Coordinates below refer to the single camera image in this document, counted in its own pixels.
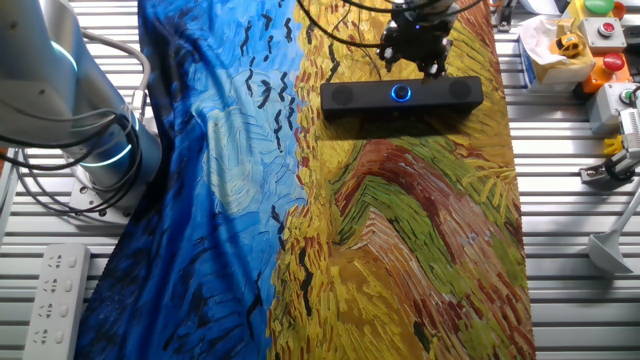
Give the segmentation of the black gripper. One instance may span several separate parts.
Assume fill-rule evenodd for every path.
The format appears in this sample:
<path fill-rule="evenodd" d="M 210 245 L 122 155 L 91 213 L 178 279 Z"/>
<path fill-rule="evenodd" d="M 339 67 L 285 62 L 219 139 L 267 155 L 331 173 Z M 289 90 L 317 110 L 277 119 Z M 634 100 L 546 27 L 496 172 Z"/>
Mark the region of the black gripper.
<path fill-rule="evenodd" d="M 453 27 L 453 9 L 394 8 L 380 38 L 378 57 L 387 64 L 407 60 L 419 64 L 423 80 L 446 74 L 446 58 Z"/>

